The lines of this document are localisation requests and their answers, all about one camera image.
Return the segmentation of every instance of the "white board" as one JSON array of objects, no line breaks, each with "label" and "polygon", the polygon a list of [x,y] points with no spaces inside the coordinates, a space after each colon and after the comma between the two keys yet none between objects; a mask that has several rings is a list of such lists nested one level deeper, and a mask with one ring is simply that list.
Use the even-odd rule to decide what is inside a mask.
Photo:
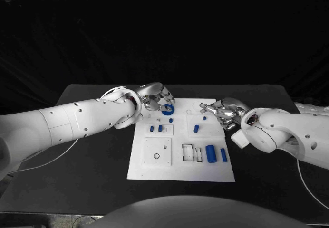
[{"label": "white board", "polygon": [[[170,116],[159,111],[142,109],[144,118],[136,124],[127,179],[235,182],[224,128],[214,114],[199,112],[199,104],[209,105],[215,101],[215,99],[178,98],[175,113]],[[162,99],[159,103],[165,105],[166,101]],[[194,161],[183,161],[183,144],[192,145]],[[208,163],[208,145],[215,146],[217,163]],[[196,153],[196,148],[201,148],[201,154]],[[222,161],[221,148],[225,149],[228,162]]]}]

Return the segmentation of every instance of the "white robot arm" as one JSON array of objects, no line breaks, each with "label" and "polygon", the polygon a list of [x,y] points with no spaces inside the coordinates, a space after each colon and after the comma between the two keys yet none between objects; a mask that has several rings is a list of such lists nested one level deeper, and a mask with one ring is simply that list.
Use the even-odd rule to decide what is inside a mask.
[{"label": "white robot arm", "polygon": [[111,90],[100,99],[0,116],[0,180],[49,147],[140,121],[142,104],[150,111],[172,111],[169,106],[157,104],[160,98],[169,105],[175,104],[162,83],[143,85],[136,91],[126,87]]},{"label": "white robot arm", "polygon": [[241,129],[231,139],[240,148],[250,143],[270,153],[289,152],[300,161],[329,169],[329,116],[290,114],[282,109],[256,108],[234,98],[201,104],[201,112],[212,112],[225,130]]}]

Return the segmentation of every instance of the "blue ring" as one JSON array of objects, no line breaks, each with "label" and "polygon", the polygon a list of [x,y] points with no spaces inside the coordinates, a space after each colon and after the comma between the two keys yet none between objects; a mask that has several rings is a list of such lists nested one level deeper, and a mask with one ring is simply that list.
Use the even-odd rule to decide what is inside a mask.
[{"label": "blue ring", "polygon": [[172,106],[172,105],[168,105],[168,104],[165,104],[165,106],[166,106],[166,107],[170,107],[170,108],[172,108],[172,111],[170,111],[170,112],[163,111],[163,115],[172,115],[172,114],[173,114],[173,112],[175,112],[175,108],[173,108],[173,106]]}]

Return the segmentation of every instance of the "black backdrop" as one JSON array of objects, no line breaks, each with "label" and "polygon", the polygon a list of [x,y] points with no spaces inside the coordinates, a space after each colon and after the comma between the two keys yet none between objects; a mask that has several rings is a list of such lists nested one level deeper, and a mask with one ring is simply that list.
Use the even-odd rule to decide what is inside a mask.
[{"label": "black backdrop", "polygon": [[0,114],[69,84],[156,81],[280,84],[328,105],[329,5],[295,4],[0,1]]}]

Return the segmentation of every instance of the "black table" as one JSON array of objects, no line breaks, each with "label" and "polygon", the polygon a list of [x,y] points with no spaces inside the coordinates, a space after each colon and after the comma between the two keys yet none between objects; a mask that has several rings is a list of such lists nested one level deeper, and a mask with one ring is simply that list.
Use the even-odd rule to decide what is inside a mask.
[{"label": "black table", "polygon": [[[58,105],[98,98],[120,85],[69,85]],[[166,85],[176,98],[234,97],[251,107],[280,108],[299,113],[279,85]],[[305,223],[329,222],[329,211],[310,197],[299,177],[296,159],[282,150],[243,150],[225,132],[237,183],[127,180],[134,125],[80,139],[68,154],[45,167],[17,173],[0,199],[0,211],[105,215],[120,207],[169,195],[202,195],[235,199],[293,217]],[[22,168],[46,163],[71,146],[58,145]],[[329,171],[305,163],[306,184],[329,205]]]}]

